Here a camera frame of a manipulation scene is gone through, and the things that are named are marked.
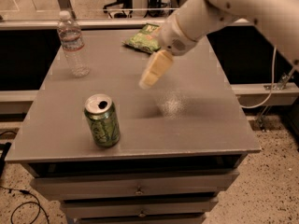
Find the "speckled floor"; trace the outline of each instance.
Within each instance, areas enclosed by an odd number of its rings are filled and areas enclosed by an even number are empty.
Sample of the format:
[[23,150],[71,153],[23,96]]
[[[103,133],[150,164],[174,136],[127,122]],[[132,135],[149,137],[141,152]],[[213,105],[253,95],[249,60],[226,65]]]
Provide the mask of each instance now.
[[[239,166],[240,176],[226,191],[219,194],[220,202],[207,214],[204,224],[299,223],[299,151],[298,142],[279,115],[269,115],[262,132],[248,115],[262,152],[248,155]],[[0,123],[0,130],[7,123]],[[49,215],[51,224],[65,224],[65,216],[57,202],[48,202],[29,186],[32,177],[19,165],[6,165],[0,185],[27,189],[37,196]],[[33,201],[30,195],[0,189],[0,223],[10,223],[13,210]],[[13,217],[14,223],[30,223],[37,213],[36,206],[23,206]],[[41,213],[35,224],[47,223]]]

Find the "green chip bag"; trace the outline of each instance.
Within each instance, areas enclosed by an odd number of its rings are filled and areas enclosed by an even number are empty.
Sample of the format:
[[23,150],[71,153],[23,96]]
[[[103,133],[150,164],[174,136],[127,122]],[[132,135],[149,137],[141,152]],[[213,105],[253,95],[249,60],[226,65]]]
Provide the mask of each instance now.
[[157,28],[159,28],[158,25],[147,23],[136,35],[123,43],[132,48],[151,54],[160,48],[158,41],[152,36],[152,32]]

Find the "drawer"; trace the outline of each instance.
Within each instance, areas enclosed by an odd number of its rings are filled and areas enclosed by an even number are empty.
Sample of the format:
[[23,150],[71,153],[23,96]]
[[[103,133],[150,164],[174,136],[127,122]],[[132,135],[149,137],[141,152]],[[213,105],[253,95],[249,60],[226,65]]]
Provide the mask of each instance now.
[[37,178],[31,186],[48,200],[132,197],[227,190],[237,170]]
[[217,204],[217,197],[200,194],[143,198],[107,199],[61,203],[67,217],[147,217],[154,215],[205,213]]
[[113,217],[80,219],[76,224],[201,224],[205,214],[160,215],[151,217]]

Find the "soda can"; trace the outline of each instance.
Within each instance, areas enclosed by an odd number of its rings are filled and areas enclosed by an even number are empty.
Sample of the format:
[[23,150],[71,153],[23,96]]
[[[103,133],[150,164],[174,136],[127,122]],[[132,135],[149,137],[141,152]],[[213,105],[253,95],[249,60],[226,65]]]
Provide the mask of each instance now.
[[87,99],[84,114],[93,140],[99,147],[112,147],[120,139],[120,127],[112,99],[105,94],[95,94]]

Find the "clear water bottle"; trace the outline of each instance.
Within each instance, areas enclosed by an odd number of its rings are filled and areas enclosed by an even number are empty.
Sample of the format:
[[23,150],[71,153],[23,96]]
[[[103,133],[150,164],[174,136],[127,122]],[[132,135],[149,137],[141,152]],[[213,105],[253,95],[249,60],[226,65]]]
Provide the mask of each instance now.
[[57,32],[64,54],[74,77],[84,77],[90,72],[82,32],[69,11],[60,12]]

